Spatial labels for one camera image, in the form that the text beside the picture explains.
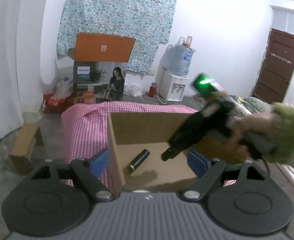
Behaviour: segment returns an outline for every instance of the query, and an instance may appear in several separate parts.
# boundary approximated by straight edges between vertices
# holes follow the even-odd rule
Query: black battery
[[[134,172],[144,161],[147,159],[147,157],[150,155],[150,152],[146,149],[142,150],[141,153],[139,153],[130,163],[129,163],[129,169],[131,172]]]

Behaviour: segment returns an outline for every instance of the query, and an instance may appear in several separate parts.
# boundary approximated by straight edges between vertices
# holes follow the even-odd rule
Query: hand
[[[245,131],[258,132],[263,135],[270,135],[273,127],[273,113],[258,113],[243,117],[236,122],[231,129],[231,136],[227,141],[228,147],[242,160],[250,158],[248,148],[245,145],[239,145]]]

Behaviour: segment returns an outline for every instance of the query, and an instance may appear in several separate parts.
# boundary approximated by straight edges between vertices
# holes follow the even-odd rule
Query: brown door
[[[282,102],[294,71],[294,35],[272,29],[253,97]]]

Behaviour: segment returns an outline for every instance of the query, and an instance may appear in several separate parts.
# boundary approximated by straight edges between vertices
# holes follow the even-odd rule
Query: floral cloth
[[[79,33],[104,33],[136,39],[128,69],[147,74],[160,43],[168,43],[176,0],[67,0],[57,53],[67,55]]]

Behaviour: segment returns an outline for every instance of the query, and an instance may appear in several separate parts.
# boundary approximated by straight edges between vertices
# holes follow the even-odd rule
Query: glue gun
[[[215,92],[222,92],[223,89],[217,81],[209,78],[204,73],[201,73],[194,80],[193,87],[196,88],[208,104],[202,111],[191,115],[173,134],[168,141],[170,147],[161,155],[163,161],[173,159],[183,150],[198,143],[210,132],[218,132],[226,138],[231,135],[227,122],[230,112],[235,107],[233,100],[225,94],[215,98]],[[263,158],[265,154],[275,148],[262,134],[252,131],[245,132],[240,144],[248,147],[249,153],[254,160]]]

